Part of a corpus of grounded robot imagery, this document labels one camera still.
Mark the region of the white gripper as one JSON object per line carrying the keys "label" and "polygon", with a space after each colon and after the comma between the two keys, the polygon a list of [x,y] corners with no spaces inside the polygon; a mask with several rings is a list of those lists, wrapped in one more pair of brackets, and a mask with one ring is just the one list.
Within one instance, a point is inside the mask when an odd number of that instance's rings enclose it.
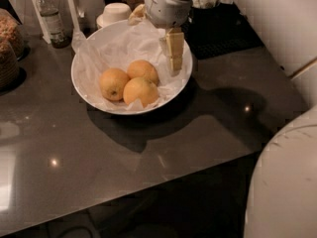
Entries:
{"label": "white gripper", "polygon": [[128,18],[128,24],[135,26],[147,15],[155,27],[166,29],[159,43],[172,76],[181,71],[184,48],[184,33],[175,27],[187,20],[191,6],[192,0],[145,0],[145,5],[138,5]]}

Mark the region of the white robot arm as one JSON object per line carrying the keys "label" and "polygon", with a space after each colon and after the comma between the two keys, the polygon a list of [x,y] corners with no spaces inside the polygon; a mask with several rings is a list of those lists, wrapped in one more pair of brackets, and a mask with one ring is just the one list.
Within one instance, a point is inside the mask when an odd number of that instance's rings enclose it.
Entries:
{"label": "white robot arm", "polygon": [[234,0],[294,88],[270,74],[260,81],[274,98],[221,89],[219,118],[264,149],[206,173],[138,215],[143,238],[317,238],[317,0]]}

